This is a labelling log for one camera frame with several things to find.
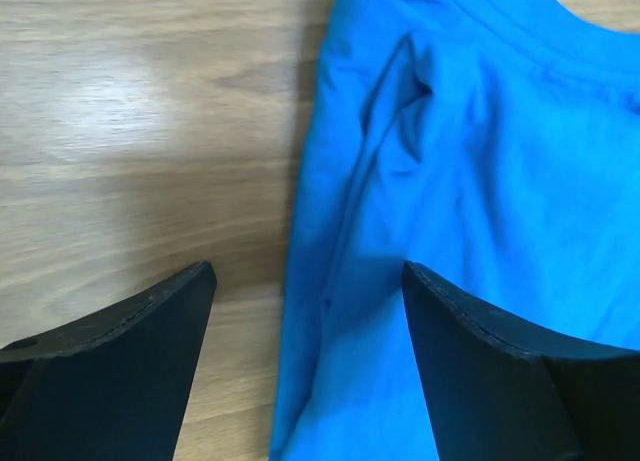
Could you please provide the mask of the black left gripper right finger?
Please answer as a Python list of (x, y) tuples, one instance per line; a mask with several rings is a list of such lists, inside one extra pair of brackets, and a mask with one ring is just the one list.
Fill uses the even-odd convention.
[(402, 291), (443, 460), (635, 460), (639, 354), (567, 336), (408, 262)]

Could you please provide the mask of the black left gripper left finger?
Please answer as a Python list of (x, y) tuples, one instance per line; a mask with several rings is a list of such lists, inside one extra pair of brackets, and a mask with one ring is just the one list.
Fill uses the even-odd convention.
[(195, 263), (3, 347), (2, 459), (172, 459), (216, 286)]

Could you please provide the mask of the blue t shirt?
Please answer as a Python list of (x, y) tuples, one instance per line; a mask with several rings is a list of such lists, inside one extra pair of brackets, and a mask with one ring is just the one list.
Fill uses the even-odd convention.
[(274, 460), (433, 460), (406, 261), (639, 345), (639, 38), (556, 0), (335, 0), (290, 239)]

